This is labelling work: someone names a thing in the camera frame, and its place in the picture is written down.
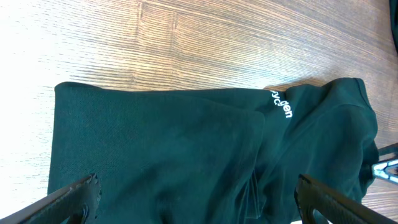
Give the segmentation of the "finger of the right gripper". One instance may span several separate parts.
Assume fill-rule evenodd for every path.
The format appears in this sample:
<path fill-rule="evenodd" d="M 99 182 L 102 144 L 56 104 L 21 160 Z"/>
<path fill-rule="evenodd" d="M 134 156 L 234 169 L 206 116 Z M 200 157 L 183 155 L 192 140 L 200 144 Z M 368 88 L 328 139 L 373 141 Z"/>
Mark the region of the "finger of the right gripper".
<path fill-rule="evenodd" d="M 375 178 L 397 185 L 397 143 L 380 148 L 379 162 L 372 165 Z"/>

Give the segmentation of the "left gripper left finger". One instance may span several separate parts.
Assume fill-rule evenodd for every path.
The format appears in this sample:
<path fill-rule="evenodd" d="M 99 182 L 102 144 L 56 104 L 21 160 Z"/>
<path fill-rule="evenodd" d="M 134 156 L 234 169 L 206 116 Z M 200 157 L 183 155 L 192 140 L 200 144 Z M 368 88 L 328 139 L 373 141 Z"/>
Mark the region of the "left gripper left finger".
<path fill-rule="evenodd" d="M 1 219 L 1 224 L 94 223 L 101 197 L 98 176 L 89 174 Z"/>

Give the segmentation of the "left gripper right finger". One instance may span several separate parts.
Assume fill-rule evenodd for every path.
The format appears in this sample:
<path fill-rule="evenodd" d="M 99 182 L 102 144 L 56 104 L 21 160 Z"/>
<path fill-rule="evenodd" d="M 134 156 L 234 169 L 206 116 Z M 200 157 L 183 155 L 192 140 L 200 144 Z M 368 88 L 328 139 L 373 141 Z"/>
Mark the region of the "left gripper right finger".
<path fill-rule="evenodd" d="M 309 175 L 299 175 L 294 198 L 303 223 L 397 224 Z"/>

